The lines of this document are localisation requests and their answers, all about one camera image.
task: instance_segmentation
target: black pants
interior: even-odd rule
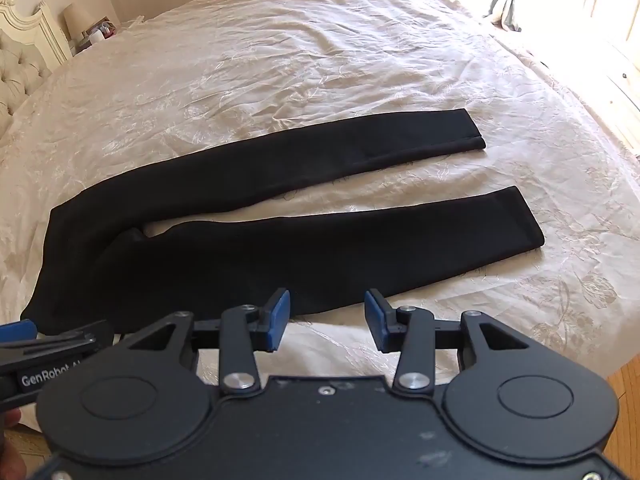
[[[197,319],[262,304],[279,286],[292,314],[389,296],[540,247],[515,187],[357,213],[187,222],[148,238],[148,222],[224,212],[284,192],[429,156],[484,148],[464,110],[315,124],[151,164],[51,211],[42,270],[22,318],[44,333],[93,320],[133,332],[175,310]]]

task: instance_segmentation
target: black robotic gripper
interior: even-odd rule
[[[262,386],[254,351],[275,351],[289,320],[280,289],[220,320],[176,312],[113,347],[104,323],[0,346],[2,409],[37,396],[54,451],[37,480],[625,479],[601,454],[618,400],[596,374],[481,312],[436,320],[372,289],[365,314],[378,349],[400,352],[391,385]],[[195,373],[215,348],[218,386]],[[448,384],[435,384],[438,349],[458,351]]]

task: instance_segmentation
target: carved headboard frame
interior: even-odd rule
[[[0,0],[0,30],[12,40],[34,44],[51,71],[71,59],[66,37],[53,18],[49,6],[40,2],[33,15],[21,16],[15,12],[15,2],[16,0]]]

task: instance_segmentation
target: wrinkled fabric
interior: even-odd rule
[[[640,350],[638,168],[567,89],[450,0],[195,0],[75,57],[0,139],[2,321],[18,319],[33,292],[49,211],[105,178],[284,128],[460,107],[486,139],[484,152],[198,218],[360,211],[516,185],[545,235],[541,250],[390,301],[441,319],[483,310],[609,374]],[[257,359],[263,379],[391,377],[398,356],[376,351],[355,305],[294,320],[280,351]],[[216,351],[200,363],[216,380]],[[440,380],[455,374],[454,353],[438,352],[437,367]]]

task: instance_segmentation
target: wooden floor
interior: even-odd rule
[[[632,480],[640,480],[640,355],[609,379],[620,400],[620,418],[605,454]],[[41,434],[25,427],[8,430],[7,439],[22,453],[29,472],[41,466],[49,449]]]

